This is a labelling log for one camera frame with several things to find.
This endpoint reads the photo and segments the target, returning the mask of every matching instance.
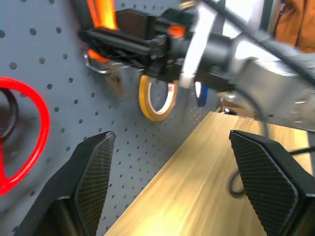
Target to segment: roll of tape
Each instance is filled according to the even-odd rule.
[[[195,93],[198,107],[204,107],[207,102],[208,87],[201,82],[195,82]]]
[[[167,98],[163,107],[156,111],[151,103],[150,91],[152,81],[146,75],[142,75],[139,86],[139,103],[143,114],[152,121],[161,121],[171,113],[177,96],[177,81],[167,84]]]

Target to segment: red handle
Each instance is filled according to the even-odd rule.
[[[0,143],[0,195],[6,194],[17,185],[33,168],[38,161],[46,145],[49,134],[49,112],[42,97],[28,85],[7,77],[0,77],[0,88],[11,89],[28,96],[36,105],[40,114],[40,133],[35,146],[28,160],[21,169],[12,177],[6,178],[4,174],[4,154],[2,143]]]

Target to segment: yellow tape roll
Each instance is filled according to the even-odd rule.
[[[152,82],[146,75],[142,75],[139,86],[139,103],[143,114],[152,121],[164,120],[172,111],[177,96],[177,81],[167,84],[168,93],[163,107],[156,111],[151,103],[150,88]]]

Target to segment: wooden table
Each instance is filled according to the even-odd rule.
[[[231,129],[259,134],[260,124],[209,113],[106,236],[265,236],[249,200],[227,191],[237,168]],[[308,147],[306,131],[272,125],[271,137],[287,150]],[[309,154],[295,158],[312,172]]]

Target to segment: orange jacket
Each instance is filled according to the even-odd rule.
[[[315,52],[315,0],[286,0],[275,37],[303,52]]]

